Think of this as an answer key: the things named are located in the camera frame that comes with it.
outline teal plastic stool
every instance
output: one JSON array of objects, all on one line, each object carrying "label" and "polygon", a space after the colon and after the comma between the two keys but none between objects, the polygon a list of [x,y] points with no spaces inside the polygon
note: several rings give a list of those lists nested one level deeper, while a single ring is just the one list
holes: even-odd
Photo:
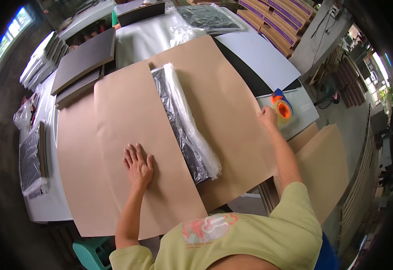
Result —
[{"label": "teal plastic stool", "polygon": [[88,270],[107,270],[111,268],[111,264],[104,266],[102,260],[108,258],[109,250],[105,250],[102,244],[105,243],[110,237],[93,237],[86,241],[76,240],[72,244],[76,256],[81,264]]}]

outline hand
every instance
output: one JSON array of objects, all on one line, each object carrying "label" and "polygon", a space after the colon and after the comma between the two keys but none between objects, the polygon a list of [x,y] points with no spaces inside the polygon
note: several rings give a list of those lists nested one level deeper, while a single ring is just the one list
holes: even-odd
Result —
[{"label": "hand", "polygon": [[153,177],[153,156],[147,155],[147,164],[143,158],[141,145],[136,144],[135,148],[132,144],[128,144],[124,149],[124,166],[127,169],[129,180],[132,183],[132,188],[146,188]]},{"label": "hand", "polygon": [[258,118],[267,129],[277,128],[277,113],[269,106],[264,106],[258,113]]}]

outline concrete pillar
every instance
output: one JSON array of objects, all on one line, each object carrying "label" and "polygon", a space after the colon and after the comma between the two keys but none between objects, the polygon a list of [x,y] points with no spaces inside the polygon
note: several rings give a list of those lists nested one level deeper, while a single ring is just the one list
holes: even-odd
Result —
[{"label": "concrete pillar", "polygon": [[289,58],[289,61],[300,71],[300,79],[302,81],[313,74],[330,53],[333,52],[334,48],[339,44],[340,38],[346,35],[353,23],[352,14],[345,8],[337,20],[327,14],[333,2],[334,0],[323,1],[318,13]]}]

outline t-shirt print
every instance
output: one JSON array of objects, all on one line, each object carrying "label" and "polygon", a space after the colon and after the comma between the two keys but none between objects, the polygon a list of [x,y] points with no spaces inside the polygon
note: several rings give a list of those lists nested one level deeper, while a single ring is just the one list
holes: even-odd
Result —
[{"label": "t-shirt print", "polygon": [[236,213],[219,213],[185,222],[182,224],[183,239],[188,244],[207,243],[225,235],[237,220]]}]

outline green shirt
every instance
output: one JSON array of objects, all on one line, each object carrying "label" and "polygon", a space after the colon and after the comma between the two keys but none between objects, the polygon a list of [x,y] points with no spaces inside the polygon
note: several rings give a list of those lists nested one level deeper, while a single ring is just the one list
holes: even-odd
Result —
[{"label": "green shirt", "polygon": [[155,262],[143,246],[115,250],[110,262],[113,270],[205,270],[226,256],[247,254],[282,270],[313,270],[322,242],[307,188],[294,182],[270,217],[220,213],[189,221],[165,234]]},{"label": "green shirt", "polygon": [[114,10],[113,10],[113,13],[111,14],[111,24],[113,26],[118,24],[117,15],[115,14]]}]

